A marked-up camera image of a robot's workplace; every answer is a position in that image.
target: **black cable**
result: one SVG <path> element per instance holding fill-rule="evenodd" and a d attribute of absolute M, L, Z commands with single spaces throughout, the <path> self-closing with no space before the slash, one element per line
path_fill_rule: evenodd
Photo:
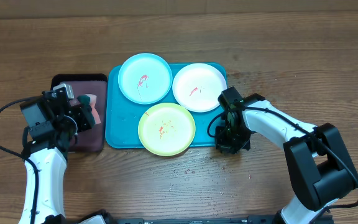
<path fill-rule="evenodd" d="M 16 103 L 20 103 L 20 102 L 23 102 L 23 101 L 29 101 L 29 100 L 32 100 L 34 97 L 29 97 L 29 98 L 24 98 L 24 99 L 21 99 L 21 100 L 16 100 L 16 101 L 13 101 L 13 102 L 10 102 L 8 103 L 7 105 L 3 106 L 1 109 L 0 109 L 0 113 L 16 104 Z M 2 151 L 5 151 L 7 153 L 10 153 L 14 156 L 17 156 L 25 161 L 27 161 L 33 168 L 34 170 L 34 174 L 35 174 L 35 189 L 34 189 L 34 199 L 32 201 L 32 210 L 31 210 L 31 219 L 30 219 L 30 224 L 34 224 L 35 223 L 35 215 L 37 214 L 37 199 L 38 199 L 38 187 L 39 187 L 39 176 L 38 176 L 38 169 L 37 169 L 37 166 L 29 159 L 29 158 L 23 158 L 21 154 L 17 153 L 17 152 L 14 152 L 12 150 L 9 150 L 3 146 L 0 145 L 0 150 Z"/>
<path fill-rule="evenodd" d="M 302 127 L 300 127 L 299 125 L 295 124 L 294 122 L 290 121 L 288 118 L 286 118 L 285 116 L 283 116 L 282 114 L 276 112 L 276 111 L 272 111 L 272 110 L 269 110 L 268 108 L 257 108 L 257 107 L 251 107 L 251 106 L 246 106 L 245 108 L 243 108 L 241 111 L 244 111 L 244 110 L 257 110 L 257 111 L 263 111 L 263 112 L 266 112 L 266 113 L 270 113 L 270 114 L 273 114 L 277 117 L 279 117 L 280 119 L 282 119 L 283 121 L 285 121 L 286 123 L 288 123 L 289 125 L 293 126 L 294 128 L 300 130 L 301 132 L 305 133 L 306 135 L 308 135 L 314 142 L 317 142 L 320 146 L 322 146 L 324 148 L 324 150 L 330 155 L 332 156 L 333 158 L 335 158 L 335 160 L 337 160 L 344 168 L 345 170 L 347 171 L 347 173 L 351 176 L 351 178 L 353 179 L 353 181 L 356 183 L 356 186 L 358 188 L 358 180 L 357 178 L 355 177 L 355 175 L 350 171 L 350 169 L 348 168 L 348 166 L 334 153 L 332 152 L 332 150 L 330 150 L 330 148 L 328 148 L 323 142 L 321 142 L 318 138 L 316 138 L 313 134 L 311 134 L 310 132 L 308 132 L 307 130 L 303 129 Z M 212 121 L 209 123 L 208 125 L 208 128 L 207 128 L 207 134 L 208 136 L 214 138 L 216 136 L 213 136 L 209 133 L 209 129 L 211 128 L 211 125 L 213 124 L 213 122 L 215 120 L 217 120 L 219 117 L 221 116 L 224 116 L 232 111 L 235 111 L 235 110 L 229 110 L 229 111 L 225 111 L 225 112 L 222 112 L 220 113 L 219 115 L 215 116 Z M 358 206 L 358 200 L 354 203 L 351 203 L 351 204 L 344 204 L 344 205 L 330 205 L 330 206 L 327 206 L 327 207 L 324 207 L 319 213 L 317 216 L 315 216 L 312 221 L 310 221 L 310 223 L 313 223 L 317 218 L 319 218 L 321 215 L 323 215 L 326 211 L 330 210 L 330 209 L 333 209 L 333 208 L 353 208 L 353 207 L 356 207 Z"/>

